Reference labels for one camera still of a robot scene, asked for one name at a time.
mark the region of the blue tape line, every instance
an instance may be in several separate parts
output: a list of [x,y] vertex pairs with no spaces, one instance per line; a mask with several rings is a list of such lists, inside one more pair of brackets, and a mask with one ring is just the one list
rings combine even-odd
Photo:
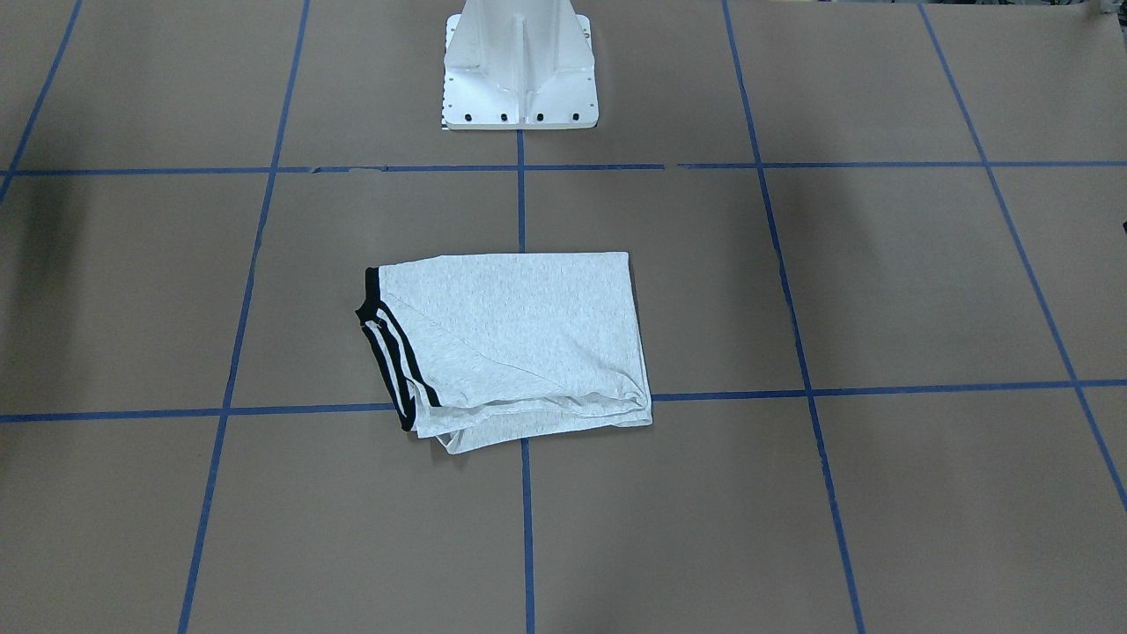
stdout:
[[801,161],[801,162],[681,162],[686,169],[850,169],[878,167],[982,167],[977,160],[869,160],[869,161]]
[[959,109],[962,111],[962,118],[967,124],[967,130],[970,131],[970,137],[975,142],[975,148],[978,149],[978,155],[982,158],[983,164],[986,169],[986,176],[990,178],[991,187],[994,189],[994,196],[997,198],[997,204],[1002,208],[1002,215],[1010,230],[1010,235],[1013,238],[1013,244],[1018,249],[1018,255],[1021,257],[1021,264],[1026,268],[1026,275],[1029,277],[1029,283],[1033,286],[1033,293],[1037,295],[1037,303],[1041,306],[1041,312],[1045,314],[1045,322],[1048,324],[1049,332],[1053,334],[1053,341],[1056,343],[1057,352],[1061,354],[1061,361],[1064,363],[1065,370],[1068,373],[1068,379],[1076,392],[1076,399],[1080,400],[1080,407],[1084,412],[1084,418],[1088,420],[1088,427],[1092,431],[1095,445],[1099,447],[1100,455],[1103,457],[1103,464],[1107,466],[1108,474],[1111,476],[1111,482],[1115,484],[1116,492],[1119,494],[1119,502],[1122,504],[1124,511],[1127,511],[1127,490],[1124,489],[1124,483],[1119,477],[1118,470],[1116,470],[1115,461],[1112,461],[1111,453],[1108,450],[1107,443],[1103,440],[1103,434],[1100,432],[1100,426],[1097,425],[1095,417],[1092,416],[1092,410],[1088,404],[1088,398],[1084,396],[1084,389],[1076,376],[1076,370],[1072,365],[1072,359],[1068,357],[1068,351],[1065,349],[1064,340],[1057,329],[1056,321],[1053,319],[1053,311],[1049,310],[1048,301],[1045,300],[1045,293],[1041,292],[1041,285],[1037,280],[1036,273],[1033,273],[1033,266],[1029,260],[1029,255],[1026,252],[1026,247],[1021,242],[1021,235],[1018,234],[1018,225],[1014,223],[1013,216],[1010,214],[1010,206],[1005,203],[1005,196],[1002,195],[1002,188],[999,186],[997,178],[994,176],[994,169],[986,159],[986,150],[983,148],[982,140],[978,137],[978,131],[975,128],[975,124],[970,119],[970,113],[967,109],[966,101],[962,99],[962,92],[959,91],[959,86],[955,81],[955,73],[951,72],[951,66],[947,63],[947,55],[943,54],[943,47],[939,44],[939,37],[935,35],[935,29],[931,26],[931,20],[928,18],[928,11],[924,9],[923,5],[917,5],[917,8],[920,10],[920,17],[923,19],[924,27],[928,29],[928,35],[931,37],[931,43],[935,47],[935,54],[939,56],[939,62],[943,66],[943,72],[947,74],[947,81],[951,86],[951,91],[955,92],[955,99],[959,102]]
[[[991,167],[1127,167],[1122,160],[1070,160],[1037,161],[1010,160],[990,161]],[[850,169],[850,168],[915,168],[915,167],[983,167],[982,161],[804,161],[804,162],[764,162],[764,169]],[[525,164],[525,171],[607,171],[607,170],[664,170],[659,162],[625,162],[625,163],[576,163],[576,164]],[[678,162],[677,167],[685,169],[757,169],[755,162]],[[325,164],[320,167],[289,166],[278,167],[278,173],[347,173],[349,171],[517,171],[516,164]],[[0,177],[11,173],[14,177],[48,177],[48,176],[159,176],[159,175],[207,175],[207,173],[269,173],[269,167],[134,167],[134,168],[97,168],[97,169],[17,169],[0,170]]]
[[587,163],[587,164],[525,164],[524,169],[529,171],[613,171],[613,170],[653,170],[653,169],[665,169],[665,164],[660,162],[604,162],[604,163]]
[[70,19],[66,20],[66,29],[63,32],[63,38],[59,43],[59,50],[55,51],[55,59],[51,62],[51,70],[47,71],[47,78],[43,81],[43,88],[39,89],[39,96],[35,99],[32,114],[27,117],[27,125],[24,126],[24,134],[20,135],[19,144],[16,145],[16,153],[11,157],[8,171],[5,172],[3,180],[0,181],[0,203],[3,203],[5,196],[8,195],[8,188],[11,187],[11,179],[16,176],[19,161],[24,158],[24,151],[27,150],[27,141],[32,137],[35,120],[39,118],[39,110],[43,109],[43,101],[47,98],[47,91],[51,90],[51,84],[55,81],[55,73],[59,72],[59,64],[63,61],[63,53],[66,52],[66,45],[70,44],[70,36],[74,33],[74,23],[78,21],[78,14],[81,9],[82,0],[74,0],[74,8],[71,9]]
[[524,131],[516,131],[516,242],[525,252],[524,241]]
[[[516,131],[516,224],[520,252],[525,252],[524,241],[524,131]],[[532,550],[532,468],[529,459],[529,439],[521,439],[521,491],[524,506],[524,629],[536,631],[536,593],[533,582]]]
[[524,631],[526,634],[535,634],[536,593],[532,566],[532,468],[527,438],[521,439],[521,489],[524,500]]
[[65,421],[128,421],[136,419],[197,419],[221,417],[220,408],[198,410],[134,410],[128,412],[56,412],[42,414],[0,414],[0,425]]
[[966,392],[1021,392],[1070,390],[1071,382],[1026,382],[1012,384],[917,385],[890,387],[841,387],[815,390],[815,396],[877,396],[886,394],[955,394]]
[[[286,82],[285,98],[282,101],[282,115],[278,117],[277,135],[274,140],[274,154],[270,159],[269,177],[266,179],[266,194],[263,196],[263,208],[258,216],[258,227],[255,232],[255,247],[250,255],[250,267],[247,270],[247,285],[242,293],[242,307],[239,312],[239,327],[236,330],[234,347],[231,351],[231,369],[227,379],[227,390],[223,394],[223,409],[231,408],[231,400],[234,396],[234,382],[239,374],[239,357],[242,354],[243,338],[247,332],[247,319],[250,313],[250,297],[255,288],[255,266],[258,261],[258,252],[263,245],[263,232],[266,229],[266,218],[269,215],[270,199],[274,195],[274,181],[277,177],[277,167],[282,158],[282,142],[285,139],[286,119],[290,116],[290,101],[293,98],[293,87],[298,80],[298,68],[301,62],[301,47],[305,38],[305,24],[309,20],[309,2],[304,0],[301,7],[301,21],[298,25],[298,41],[293,47],[293,61],[290,64],[290,79]],[[180,608],[179,634],[186,634],[188,629],[188,618],[192,616],[192,601],[196,591],[196,579],[199,574],[199,561],[203,557],[204,538],[207,536],[207,520],[211,515],[212,499],[215,493],[215,481],[219,475],[220,458],[223,455],[223,440],[227,437],[228,414],[220,417],[219,426],[215,428],[215,445],[212,449],[211,468],[207,471],[207,486],[204,489],[204,501],[199,510],[199,525],[196,527],[196,543],[192,552],[192,565],[188,569],[188,581],[184,590],[184,605]]]
[[[1127,387],[1125,379],[1086,379],[1083,387]],[[877,386],[815,389],[816,398],[834,396],[880,396],[889,394],[957,394],[974,392],[1024,392],[1038,390],[1072,390],[1072,382],[1023,382],[996,384],[948,384],[914,386]],[[770,399],[802,399],[805,390],[764,390],[749,392],[683,392],[653,395],[654,403],[699,402],[699,401],[753,401]],[[394,410],[392,403],[338,403],[323,405],[254,405],[228,409],[193,410],[123,410],[104,412],[44,412],[34,414],[0,414],[3,423],[38,423],[66,421],[121,421],[135,419],[193,419],[203,417],[269,417],[276,414],[331,414],[340,412],[388,412]]]
[[1127,379],[1094,379],[1080,382],[1084,387],[1127,387]]
[[341,412],[388,412],[394,410],[392,403],[347,403],[340,405],[266,405],[230,408],[232,417],[272,417],[276,414],[335,414]]
[[20,169],[17,176],[163,176],[196,173],[269,173],[268,167],[153,167],[122,169]]
[[1127,160],[992,160],[991,167],[1127,167]]
[[806,396],[802,390],[767,390],[757,392],[685,392],[674,394],[655,394],[654,403],[676,401],[751,401],[756,399],[801,399]]
[[790,324],[795,334],[795,352],[798,355],[798,366],[802,374],[802,389],[806,394],[807,410],[810,413],[810,425],[814,428],[814,438],[817,443],[818,459],[822,463],[822,477],[826,486],[829,515],[833,518],[834,533],[837,536],[837,550],[842,560],[842,570],[845,574],[845,584],[849,588],[850,604],[853,608],[853,622],[857,625],[858,634],[864,634],[864,617],[861,614],[861,601],[858,597],[857,583],[853,579],[853,564],[850,560],[849,545],[845,541],[845,527],[842,523],[841,510],[837,507],[837,492],[834,488],[833,473],[829,468],[829,457],[826,454],[826,444],[822,435],[822,422],[818,419],[818,407],[810,384],[810,372],[806,363],[806,352],[802,348],[802,336],[798,328],[798,312],[795,310],[795,300],[791,295],[790,282],[787,277],[787,261],[783,257],[782,244],[779,241],[779,229],[775,224],[774,209],[771,206],[771,193],[767,190],[766,172],[763,168],[763,155],[760,152],[758,136],[755,133],[755,119],[752,117],[751,99],[747,96],[747,87],[744,84],[744,69],[739,62],[739,50],[736,46],[736,35],[731,26],[731,11],[728,8],[728,0],[721,0],[721,6],[724,8],[725,27],[728,30],[728,45],[731,48],[731,61],[735,65],[736,80],[739,84],[739,96],[744,104],[747,135],[752,143],[752,153],[754,154],[756,171],[758,173],[760,193],[763,196],[763,207],[767,216],[767,226],[771,230],[771,245],[774,247],[775,257],[779,260],[779,280],[782,285],[783,297],[787,301],[787,309],[790,312]]

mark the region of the gray shorts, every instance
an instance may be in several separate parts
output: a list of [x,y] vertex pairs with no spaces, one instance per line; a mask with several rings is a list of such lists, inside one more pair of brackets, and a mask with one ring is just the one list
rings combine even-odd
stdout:
[[624,252],[369,268],[356,315],[403,430],[451,454],[653,421]]

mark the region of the white metal bracket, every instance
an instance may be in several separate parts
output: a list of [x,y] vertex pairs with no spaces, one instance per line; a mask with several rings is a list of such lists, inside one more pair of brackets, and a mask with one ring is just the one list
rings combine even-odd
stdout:
[[570,0],[467,0],[446,20],[442,125],[568,130],[598,122],[591,20]]

